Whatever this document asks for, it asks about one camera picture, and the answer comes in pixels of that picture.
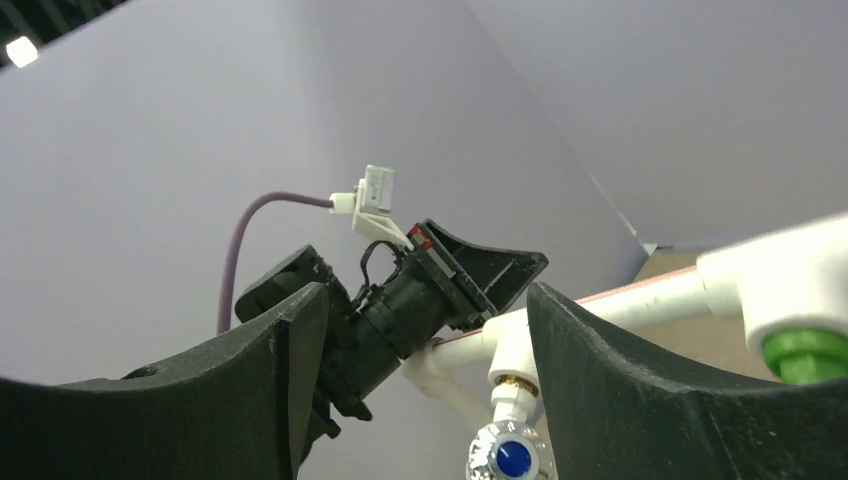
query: black mount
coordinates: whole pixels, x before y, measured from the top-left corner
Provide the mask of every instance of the black mount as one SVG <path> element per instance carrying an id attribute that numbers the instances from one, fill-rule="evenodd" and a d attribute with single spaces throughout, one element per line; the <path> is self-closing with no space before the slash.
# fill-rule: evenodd
<path id="1" fill-rule="evenodd" d="M 848 379 L 788 386 L 708 367 L 547 285 L 527 309 L 559 478 L 848 478 Z"/>
<path id="2" fill-rule="evenodd" d="M 408 238 L 413 250 L 398 251 L 397 270 L 383 285 L 367 285 L 361 305 L 351 302 L 312 246 L 278 264 L 236 302 L 236 316 L 248 322 L 310 282 L 327 287 L 330 317 L 308 443 L 339 434 L 330 404 L 345 417 L 371 420 L 363 400 L 401 359 L 446 325 L 470 330 L 503 313 L 548 264 L 541 253 L 465 242 L 432 220 L 416 224 Z"/>

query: pipe fitting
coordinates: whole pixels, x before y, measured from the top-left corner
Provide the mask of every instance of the pipe fitting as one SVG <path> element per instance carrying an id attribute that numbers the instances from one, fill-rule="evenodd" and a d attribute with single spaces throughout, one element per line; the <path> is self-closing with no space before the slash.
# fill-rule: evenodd
<path id="1" fill-rule="evenodd" d="M 492 389 L 492 406 L 495 408 L 494 422 L 511 420 L 527 423 L 536 410 L 538 388 L 522 378 L 505 376 Z"/>

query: white pvc pipe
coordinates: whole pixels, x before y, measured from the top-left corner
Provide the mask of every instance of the white pvc pipe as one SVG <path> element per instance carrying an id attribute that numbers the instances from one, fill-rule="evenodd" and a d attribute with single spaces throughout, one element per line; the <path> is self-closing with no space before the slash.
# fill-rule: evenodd
<path id="1" fill-rule="evenodd" d="M 586 310 L 625 330 L 708 315 L 704 286 L 694 267 L 578 300 Z M 527 326 L 522 308 L 490 319 L 483 328 L 437 342 L 432 362 L 451 371 L 492 359 L 504 332 Z"/>
<path id="2" fill-rule="evenodd" d="M 577 303 L 625 330 L 710 314 L 704 284 L 695 267 L 593 295 Z"/>

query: ceiling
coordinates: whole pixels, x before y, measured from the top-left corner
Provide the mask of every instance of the ceiling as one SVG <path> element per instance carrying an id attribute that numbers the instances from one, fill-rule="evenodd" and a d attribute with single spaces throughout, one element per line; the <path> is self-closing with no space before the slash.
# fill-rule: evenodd
<path id="1" fill-rule="evenodd" d="M 848 207 L 848 2 L 466 2 L 643 241 Z"/>
<path id="2" fill-rule="evenodd" d="M 46 46 L 126 0 L 0 0 L 0 45 L 25 36 Z M 0 55 L 0 68 L 9 65 Z"/>

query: red marking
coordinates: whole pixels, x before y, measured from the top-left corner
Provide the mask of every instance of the red marking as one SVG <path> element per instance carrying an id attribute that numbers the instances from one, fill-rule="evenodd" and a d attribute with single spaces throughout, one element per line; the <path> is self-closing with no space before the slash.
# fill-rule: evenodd
<path id="1" fill-rule="evenodd" d="M 423 248 L 424 250 L 429 250 L 430 248 L 433 247 L 433 242 L 430 241 L 430 237 L 428 237 L 427 235 L 424 234 L 424 230 L 421 230 L 421 227 L 419 227 L 417 225 L 412 227 L 412 230 L 409 231 L 409 235 L 411 235 L 413 238 L 416 235 L 420 236 L 421 239 L 423 240 L 420 245 L 421 245 L 421 248 Z"/>

